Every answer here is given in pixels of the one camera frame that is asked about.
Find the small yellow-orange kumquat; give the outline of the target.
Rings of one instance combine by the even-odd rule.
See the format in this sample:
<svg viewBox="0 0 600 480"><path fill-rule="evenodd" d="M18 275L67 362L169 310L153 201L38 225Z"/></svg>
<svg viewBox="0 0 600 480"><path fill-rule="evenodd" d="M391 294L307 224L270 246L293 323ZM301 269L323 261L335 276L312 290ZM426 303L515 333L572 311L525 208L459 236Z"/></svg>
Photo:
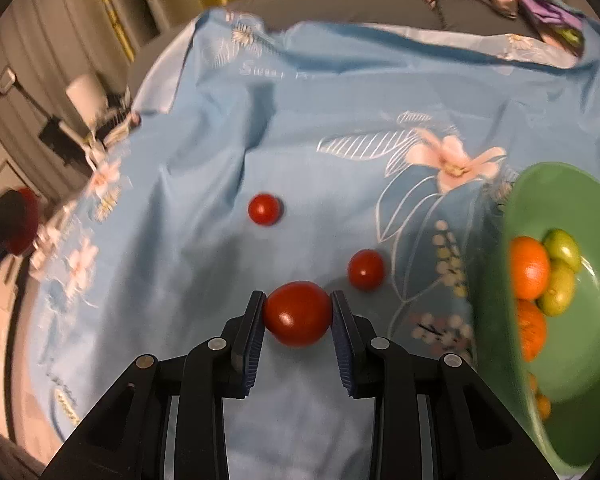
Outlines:
<svg viewBox="0 0 600 480"><path fill-rule="evenodd" d="M547 420L550 418L552 404L547 396L544 396L543 393L537 393L535 395L535 405L542 420Z"/></svg>

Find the red cherry tomato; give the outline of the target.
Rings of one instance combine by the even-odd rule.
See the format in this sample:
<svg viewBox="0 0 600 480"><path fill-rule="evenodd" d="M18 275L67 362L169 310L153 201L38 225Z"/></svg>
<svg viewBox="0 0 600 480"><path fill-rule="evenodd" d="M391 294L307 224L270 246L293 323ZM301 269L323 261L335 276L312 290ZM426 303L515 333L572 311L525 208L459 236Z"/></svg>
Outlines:
<svg viewBox="0 0 600 480"><path fill-rule="evenodd" d="M385 263L381 254L373 249L356 252L348 264L348 280L363 292L378 288L385 281Z"/></svg>
<svg viewBox="0 0 600 480"><path fill-rule="evenodd" d="M249 219L258 226L272 226L283 213L280 200L268 193L260 193L250 200L248 205Z"/></svg>
<svg viewBox="0 0 600 480"><path fill-rule="evenodd" d="M306 348L319 341L332 322L327 292L308 281L295 281L275 289L265 301L264 325L285 346Z"/></svg>

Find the yellow-green oval tomato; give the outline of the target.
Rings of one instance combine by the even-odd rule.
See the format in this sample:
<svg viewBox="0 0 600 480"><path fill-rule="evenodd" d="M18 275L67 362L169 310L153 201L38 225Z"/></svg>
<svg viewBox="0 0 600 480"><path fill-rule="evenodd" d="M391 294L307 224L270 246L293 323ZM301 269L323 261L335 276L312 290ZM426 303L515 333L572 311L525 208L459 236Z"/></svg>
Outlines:
<svg viewBox="0 0 600 480"><path fill-rule="evenodd" d="M550 262L550 279L543 295L536 302L547 316L564 314L576 293L577 278L567 263L554 259Z"/></svg>

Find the large orange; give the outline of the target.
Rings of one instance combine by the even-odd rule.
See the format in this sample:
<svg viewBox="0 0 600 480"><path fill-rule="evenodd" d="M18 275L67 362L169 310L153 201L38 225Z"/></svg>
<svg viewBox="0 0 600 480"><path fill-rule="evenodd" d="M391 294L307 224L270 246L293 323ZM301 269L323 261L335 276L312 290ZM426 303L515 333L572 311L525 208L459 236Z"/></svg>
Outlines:
<svg viewBox="0 0 600 480"><path fill-rule="evenodd" d="M515 297L538 299L550 279L550 257L545 247L532 237L516 236L509 244L508 263Z"/></svg>

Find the green oval tomato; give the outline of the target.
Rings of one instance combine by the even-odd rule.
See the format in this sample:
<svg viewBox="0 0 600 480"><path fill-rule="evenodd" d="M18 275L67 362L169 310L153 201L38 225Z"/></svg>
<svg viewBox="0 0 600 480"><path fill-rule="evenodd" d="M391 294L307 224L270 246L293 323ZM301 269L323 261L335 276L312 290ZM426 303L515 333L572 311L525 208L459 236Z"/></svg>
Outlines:
<svg viewBox="0 0 600 480"><path fill-rule="evenodd" d="M569 233L562 229L552 229L544 236L543 245L551 259L562 261L573 272L580 271L580 247Z"/></svg>

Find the green bowl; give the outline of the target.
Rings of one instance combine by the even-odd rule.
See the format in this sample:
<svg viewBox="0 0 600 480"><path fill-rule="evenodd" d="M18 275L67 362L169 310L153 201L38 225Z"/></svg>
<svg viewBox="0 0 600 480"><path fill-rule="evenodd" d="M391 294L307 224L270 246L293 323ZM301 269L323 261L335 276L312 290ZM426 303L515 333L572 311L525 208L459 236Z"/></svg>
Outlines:
<svg viewBox="0 0 600 480"><path fill-rule="evenodd" d="M547 321L541 353L524 362L509 285L508 248L516 236L542 240L562 229L583 258L568 310ZM561 162L542 162L514 182L486 241L474 300L477 370L560 476L582 474L600 454L600 182ZM535 395L550 399L542 420Z"/></svg>

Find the light blue floral cloth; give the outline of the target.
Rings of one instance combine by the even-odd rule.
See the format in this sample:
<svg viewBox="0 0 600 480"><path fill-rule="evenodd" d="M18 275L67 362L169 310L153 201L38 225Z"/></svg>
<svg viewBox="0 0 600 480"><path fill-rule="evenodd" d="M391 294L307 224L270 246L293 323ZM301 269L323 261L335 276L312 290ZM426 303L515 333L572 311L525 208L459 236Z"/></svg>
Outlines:
<svg viewBox="0 0 600 480"><path fill-rule="evenodd" d="M378 336L413 356L456 353L481 378L484 222L536 164L600 182L600 114L565 107L467 114L237 91L133 108L140 126L70 209L32 315L31 382L61 446L136 358L185 356L253 292L295 281L340 290ZM283 205L272 226L249 219L260 193ZM370 292L348 280L362 249L385 263ZM256 381L223 414L227 479L373 479L374 402L343 387L332 323L306 348L264 326Z"/></svg>

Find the white lamp on stand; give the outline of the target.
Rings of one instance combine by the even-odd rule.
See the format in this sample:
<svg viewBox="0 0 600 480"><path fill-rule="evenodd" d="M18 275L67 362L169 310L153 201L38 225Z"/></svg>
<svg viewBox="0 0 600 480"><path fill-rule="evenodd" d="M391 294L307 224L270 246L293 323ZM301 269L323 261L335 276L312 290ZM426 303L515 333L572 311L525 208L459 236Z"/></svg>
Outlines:
<svg viewBox="0 0 600 480"><path fill-rule="evenodd" d="M64 118L46 110L23 87L16 72L5 66L0 75L0 98L6 98L12 92L18 92L45 119L38 140L65 166L79 169L84 174L95 171L106 154L106 136L124 123L129 111L125 96L107 93L95 74L83 74L66 88L66 96L87 133L76 131Z"/></svg>

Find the purple cloth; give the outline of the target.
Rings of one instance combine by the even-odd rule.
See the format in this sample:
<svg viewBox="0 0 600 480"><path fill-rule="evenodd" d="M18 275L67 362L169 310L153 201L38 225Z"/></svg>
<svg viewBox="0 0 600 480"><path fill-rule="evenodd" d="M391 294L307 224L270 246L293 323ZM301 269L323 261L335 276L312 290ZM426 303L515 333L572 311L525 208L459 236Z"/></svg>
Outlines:
<svg viewBox="0 0 600 480"><path fill-rule="evenodd" d="M548 44L556 44L581 55L585 39L583 18L557 0L518 0L520 10Z"/></svg>

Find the grey sofa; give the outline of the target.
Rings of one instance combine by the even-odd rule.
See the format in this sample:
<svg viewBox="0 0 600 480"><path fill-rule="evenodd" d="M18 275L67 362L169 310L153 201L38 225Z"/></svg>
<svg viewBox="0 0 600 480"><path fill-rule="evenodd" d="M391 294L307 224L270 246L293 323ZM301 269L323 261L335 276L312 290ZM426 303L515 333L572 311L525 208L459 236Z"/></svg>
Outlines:
<svg viewBox="0 0 600 480"><path fill-rule="evenodd" d="M287 100L475 114L500 101L600 114L600 24L584 52L550 46L527 20L444 0L242 0L159 35L132 64L144 114L180 96L280 93Z"/></svg>

